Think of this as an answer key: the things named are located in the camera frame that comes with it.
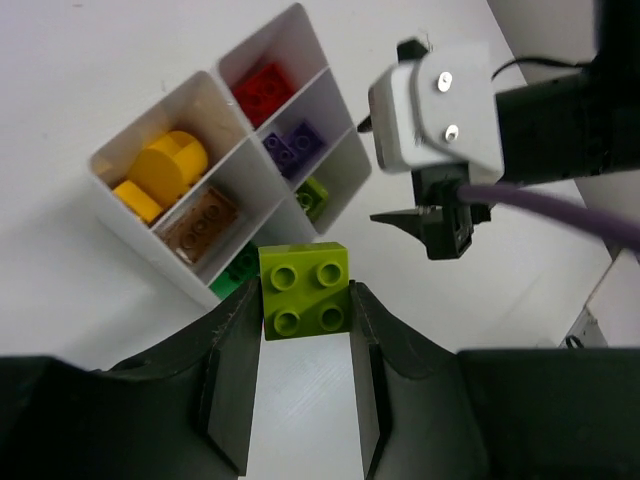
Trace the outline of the lime green lego brick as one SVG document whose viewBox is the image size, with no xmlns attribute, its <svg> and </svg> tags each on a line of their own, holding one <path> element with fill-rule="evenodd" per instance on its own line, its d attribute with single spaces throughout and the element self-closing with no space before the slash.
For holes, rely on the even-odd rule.
<svg viewBox="0 0 640 480">
<path fill-rule="evenodd" d="M 337 242 L 263 246 L 258 253 L 266 340 L 350 330 L 346 247 Z"/>
</svg>

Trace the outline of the yellow round lego piece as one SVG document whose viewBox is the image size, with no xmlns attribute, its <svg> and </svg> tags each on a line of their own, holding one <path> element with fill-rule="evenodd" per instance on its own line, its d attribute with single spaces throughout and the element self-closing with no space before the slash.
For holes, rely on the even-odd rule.
<svg viewBox="0 0 640 480">
<path fill-rule="evenodd" d="M 208 154 L 193 135 L 165 133 L 142 149 L 126 174 L 162 209 L 174 205 L 202 177 Z"/>
</svg>

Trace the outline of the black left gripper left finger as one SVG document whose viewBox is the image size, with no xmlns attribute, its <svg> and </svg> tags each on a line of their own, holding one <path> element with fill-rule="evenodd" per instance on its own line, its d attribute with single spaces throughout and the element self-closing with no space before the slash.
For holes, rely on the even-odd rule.
<svg viewBox="0 0 640 480">
<path fill-rule="evenodd" d="M 1 361 L 5 479 L 245 475 L 262 335 L 258 280 L 108 370 Z"/>
</svg>

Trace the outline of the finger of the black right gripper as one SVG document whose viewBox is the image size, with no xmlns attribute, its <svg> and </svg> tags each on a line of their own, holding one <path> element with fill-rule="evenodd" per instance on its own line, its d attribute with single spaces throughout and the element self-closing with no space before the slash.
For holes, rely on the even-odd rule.
<svg viewBox="0 0 640 480">
<path fill-rule="evenodd" d="M 427 243 L 434 235 L 430 207 L 414 207 L 407 210 L 372 214 L 370 220 L 394 226 L 422 243 Z"/>
</svg>

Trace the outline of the red sloped lego brick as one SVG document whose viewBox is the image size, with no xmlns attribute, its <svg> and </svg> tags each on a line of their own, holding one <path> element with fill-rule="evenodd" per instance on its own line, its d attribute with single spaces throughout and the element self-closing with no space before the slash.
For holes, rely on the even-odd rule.
<svg viewBox="0 0 640 480">
<path fill-rule="evenodd" d="M 232 93 L 253 127 L 260 127 L 296 92 L 279 63 L 269 63 Z"/>
</svg>

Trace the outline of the yellow curved lego brick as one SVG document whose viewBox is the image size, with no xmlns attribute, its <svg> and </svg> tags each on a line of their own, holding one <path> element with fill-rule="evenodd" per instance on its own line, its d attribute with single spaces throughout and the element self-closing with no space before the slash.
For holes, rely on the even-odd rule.
<svg viewBox="0 0 640 480">
<path fill-rule="evenodd" d="M 144 224 L 152 224 L 162 213 L 161 206 L 130 180 L 123 181 L 112 193 Z"/>
</svg>

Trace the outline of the purple patterned lego brick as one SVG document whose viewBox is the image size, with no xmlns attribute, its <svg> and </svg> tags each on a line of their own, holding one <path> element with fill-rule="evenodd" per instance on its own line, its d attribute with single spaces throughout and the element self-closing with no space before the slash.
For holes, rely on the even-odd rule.
<svg viewBox="0 0 640 480">
<path fill-rule="evenodd" d="M 296 153 L 276 133 L 268 134 L 262 140 L 263 146 L 284 177 L 291 177 L 298 168 Z"/>
</svg>

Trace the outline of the pink patterned lego piece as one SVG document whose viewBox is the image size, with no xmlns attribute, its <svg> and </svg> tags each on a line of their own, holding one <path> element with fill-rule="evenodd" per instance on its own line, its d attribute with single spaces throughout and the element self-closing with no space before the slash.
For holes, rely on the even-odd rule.
<svg viewBox="0 0 640 480">
<path fill-rule="evenodd" d="M 307 120 L 302 120 L 286 133 L 284 140 L 294 153 L 293 165 L 287 168 L 286 176 L 288 178 L 297 175 L 325 147 L 324 139 Z"/>
</svg>

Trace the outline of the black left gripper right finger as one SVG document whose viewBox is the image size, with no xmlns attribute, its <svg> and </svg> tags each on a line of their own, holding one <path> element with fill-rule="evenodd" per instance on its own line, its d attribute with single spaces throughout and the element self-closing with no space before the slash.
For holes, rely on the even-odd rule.
<svg viewBox="0 0 640 480">
<path fill-rule="evenodd" d="M 368 479 L 635 479 L 635 349 L 452 353 L 349 286 Z"/>
</svg>

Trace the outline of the dark green lego brick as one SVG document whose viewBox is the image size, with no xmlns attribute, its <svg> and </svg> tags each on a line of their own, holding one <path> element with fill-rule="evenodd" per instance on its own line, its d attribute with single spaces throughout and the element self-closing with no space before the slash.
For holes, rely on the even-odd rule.
<svg viewBox="0 0 640 480">
<path fill-rule="evenodd" d="M 228 298 L 243 283 L 243 280 L 237 276 L 223 272 L 209 286 L 210 290 L 220 299 Z"/>
</svg>

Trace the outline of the green square lego brick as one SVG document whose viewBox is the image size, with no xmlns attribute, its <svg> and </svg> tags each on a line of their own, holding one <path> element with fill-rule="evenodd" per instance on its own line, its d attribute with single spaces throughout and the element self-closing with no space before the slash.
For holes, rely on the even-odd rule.
<svg viewBox="0 0 640 480">
<path fill-rule="evenodd" d="M 258 249 L 253 242 L 248 242 L 229 263 L 226 268 L 228 280 L 234 287 L 240 286 L 247 279 L 259 274 Z"/>
</svg>

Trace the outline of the tan lego plate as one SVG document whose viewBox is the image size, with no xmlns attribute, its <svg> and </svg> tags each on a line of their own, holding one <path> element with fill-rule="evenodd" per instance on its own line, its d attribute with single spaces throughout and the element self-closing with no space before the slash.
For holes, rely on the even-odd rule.
<svg viewBox="0 0 640 480">
<path fill-rule="evenodd" d="M 160 238 L 184 263 L 195 265 L 237 217 L 237 206 L 208 187 Z"/>
</svg>

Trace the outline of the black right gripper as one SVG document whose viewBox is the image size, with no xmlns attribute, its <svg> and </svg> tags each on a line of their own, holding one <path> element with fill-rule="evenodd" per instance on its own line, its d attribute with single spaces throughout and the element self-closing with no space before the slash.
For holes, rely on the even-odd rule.
<svg viewBox="0 0 640 480">
<path fill-rule="evenodd" d="M 574 74 L 495 97 L 503 181 L 534 185 L 639 167 L 639 4 L 597 1 L 596 48 Z"/>
</svg>

